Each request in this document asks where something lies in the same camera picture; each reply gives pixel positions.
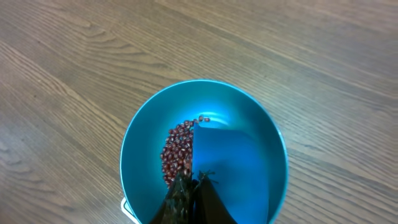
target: wooden table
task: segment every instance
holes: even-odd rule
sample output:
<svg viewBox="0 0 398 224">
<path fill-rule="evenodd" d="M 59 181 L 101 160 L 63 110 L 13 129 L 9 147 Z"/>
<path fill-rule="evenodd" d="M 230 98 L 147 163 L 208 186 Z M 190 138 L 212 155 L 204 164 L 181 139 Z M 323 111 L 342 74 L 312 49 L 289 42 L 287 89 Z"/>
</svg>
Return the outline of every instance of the wooden table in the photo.
<svg viewBox="0 0 398 224">
<path fill-rule="evenodd" d="M 395 0 L 2 0 L 0 223 L 131 223 L 123 134 L 192 78 L 279 124 L 277 223 L 396 223 L 397 34 Z"/>
</svg>

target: wood grain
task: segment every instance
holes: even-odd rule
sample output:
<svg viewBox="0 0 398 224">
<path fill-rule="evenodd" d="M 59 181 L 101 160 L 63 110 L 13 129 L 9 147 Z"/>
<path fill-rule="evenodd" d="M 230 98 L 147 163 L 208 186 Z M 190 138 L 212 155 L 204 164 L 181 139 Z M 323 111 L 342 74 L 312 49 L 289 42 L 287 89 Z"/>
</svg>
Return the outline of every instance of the wood grain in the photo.
<svg viewBox="0 0 398 224">
<path fill-rule="evenodd" d="M 396 223 L 397 21 L 389 0 L 0 1 L 0 223 L 131 223 L 124 131 L 191 78 L 279 124 L 276 223 Z"/>
</svg>

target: pile of beans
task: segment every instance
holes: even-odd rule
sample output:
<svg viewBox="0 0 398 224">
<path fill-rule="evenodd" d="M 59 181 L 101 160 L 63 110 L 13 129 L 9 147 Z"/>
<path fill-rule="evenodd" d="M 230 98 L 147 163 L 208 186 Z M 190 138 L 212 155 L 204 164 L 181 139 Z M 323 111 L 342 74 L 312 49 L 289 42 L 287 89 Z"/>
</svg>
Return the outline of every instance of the pile of beans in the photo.
<svg viewBox="0 0 398 224">
<path fill-rule="evenodd" d="M 162 159 L 163 179 L 170 188 L 178 172 L 184 175 L 191 175 L 192 170 L 192 143 L 193 143 L 193 124 L 199 122 L 209 122 L 210 118 L 200 115 L 198 119 L 186 120 L 178 124 L 174 129 L 169 130 L 160 158 Z"/>
</svg>

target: bowl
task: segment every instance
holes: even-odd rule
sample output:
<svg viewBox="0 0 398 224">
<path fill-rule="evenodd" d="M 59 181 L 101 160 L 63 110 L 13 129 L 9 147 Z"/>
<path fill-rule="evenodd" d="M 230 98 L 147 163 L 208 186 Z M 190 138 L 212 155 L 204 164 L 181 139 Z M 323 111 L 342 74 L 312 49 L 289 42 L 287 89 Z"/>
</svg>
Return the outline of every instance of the bowl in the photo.
<svg viewBox="0 0 398 224">
<path fill-rule="evenodd" d="M 257 142 L 267 167 L 266 223 L 279 213 L 286 193 L 288 160 L 283 137 L 269 113 L 236 86 L 214 80 L 187 80 L 160 90 L 137 111 L 121 146 L 120 176 L 133 215 L 149 223 L 158 211 L 167 187 L 159 154 L 168 130 L 186 119 L 209 117 L 209 128 L 245 132 Z"/>
</svg>

